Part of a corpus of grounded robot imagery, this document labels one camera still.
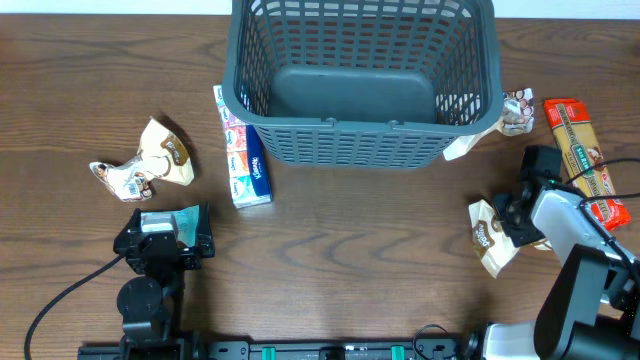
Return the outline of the teal snack bar wrapper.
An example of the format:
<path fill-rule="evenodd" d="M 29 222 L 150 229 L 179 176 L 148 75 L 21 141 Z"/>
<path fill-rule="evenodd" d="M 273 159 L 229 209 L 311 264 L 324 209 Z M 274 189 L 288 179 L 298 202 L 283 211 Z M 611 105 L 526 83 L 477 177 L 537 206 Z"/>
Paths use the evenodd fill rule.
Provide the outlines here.
<path fill-rule="evenodd" d="M 184 247 L 193 247 L 199 214 L 199 205 L 175 211 L 142 212 L 141 230 L 143 233 L 173 232 Z"/>

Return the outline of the beige brown snack bag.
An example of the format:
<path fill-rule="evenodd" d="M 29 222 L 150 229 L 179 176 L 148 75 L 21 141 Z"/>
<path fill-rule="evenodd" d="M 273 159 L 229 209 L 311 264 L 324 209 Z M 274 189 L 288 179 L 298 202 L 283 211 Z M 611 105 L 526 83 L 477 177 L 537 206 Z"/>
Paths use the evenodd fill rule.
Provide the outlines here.
<path fill-rule="evenodd" d="M 508 223 L 486 200 L 470 204 L 468 211 L 473 250 L 493 278 L 498 277 L 521 247 L 552 249 L 546 237 L 531 224 Z"/>

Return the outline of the orange San Remo pasta pack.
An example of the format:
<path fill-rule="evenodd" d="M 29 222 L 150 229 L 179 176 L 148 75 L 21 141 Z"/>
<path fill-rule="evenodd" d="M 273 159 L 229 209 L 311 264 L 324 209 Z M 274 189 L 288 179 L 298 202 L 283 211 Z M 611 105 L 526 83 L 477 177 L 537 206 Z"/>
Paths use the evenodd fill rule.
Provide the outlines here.
<path fill-rule="evenodd" d="M 545 100 L 543 106 L 570 183 L 587 197 L 615 195 L 585 104 L 573 98 L 560 98 Z"/>

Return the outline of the white brown snack bag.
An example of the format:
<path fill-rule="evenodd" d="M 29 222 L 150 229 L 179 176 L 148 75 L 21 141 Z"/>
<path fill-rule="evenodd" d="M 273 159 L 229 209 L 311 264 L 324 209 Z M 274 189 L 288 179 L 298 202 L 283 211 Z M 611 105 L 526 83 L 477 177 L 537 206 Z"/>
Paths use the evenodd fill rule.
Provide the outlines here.
<path fill-rule="evenodd" d="M 491 127 L 474 135 L 461 136 L 444 151 L 447 161 L 466 155 L 484 136 L 499 131 L 504 136 L 518 136 L 529 133 L 534 125 L 534 94 L 532 88 L 524 88 L 503 93 L 504 106 L 500 117 Z"/>

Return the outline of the Kleenex tissue multipack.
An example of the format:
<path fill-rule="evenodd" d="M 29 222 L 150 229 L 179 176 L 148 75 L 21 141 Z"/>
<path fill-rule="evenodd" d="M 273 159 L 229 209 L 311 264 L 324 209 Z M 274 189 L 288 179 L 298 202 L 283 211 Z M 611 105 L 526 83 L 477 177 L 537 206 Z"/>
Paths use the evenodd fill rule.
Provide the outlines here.
<path fill-rule="evenodd" d="M 272 191 L 260 137 L 227 107 L 222 86 L 213 86 L 225 140 L 230 193 L 237 209 L 270 203 Z"/>

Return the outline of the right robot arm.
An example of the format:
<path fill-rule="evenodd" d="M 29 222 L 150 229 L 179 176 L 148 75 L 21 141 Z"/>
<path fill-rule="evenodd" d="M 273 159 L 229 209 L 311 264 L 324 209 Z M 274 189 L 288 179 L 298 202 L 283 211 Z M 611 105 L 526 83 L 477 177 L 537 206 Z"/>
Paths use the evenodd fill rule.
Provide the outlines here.
<path fill-rule="evenodd" d="M 639 262 L 599 223 L 577 189 L 536 179 L 526 216 L 562 268 L 531 322 L 487 327 L 483 359 L 636 359 Z"/>

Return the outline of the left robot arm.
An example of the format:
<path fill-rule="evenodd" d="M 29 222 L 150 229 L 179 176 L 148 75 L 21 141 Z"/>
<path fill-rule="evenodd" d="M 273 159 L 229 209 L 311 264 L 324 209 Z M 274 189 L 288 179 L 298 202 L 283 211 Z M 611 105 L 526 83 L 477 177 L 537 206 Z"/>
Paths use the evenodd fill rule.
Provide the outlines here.
<path fill-rule="evenodd" d="M 181 329 L 185 273 L 215 256 L 207 203 L 177 211 L 135 210 L 113 250 L 137 276 L 120 289 L 124 359 L 206 359 L 197 331 Z"/>

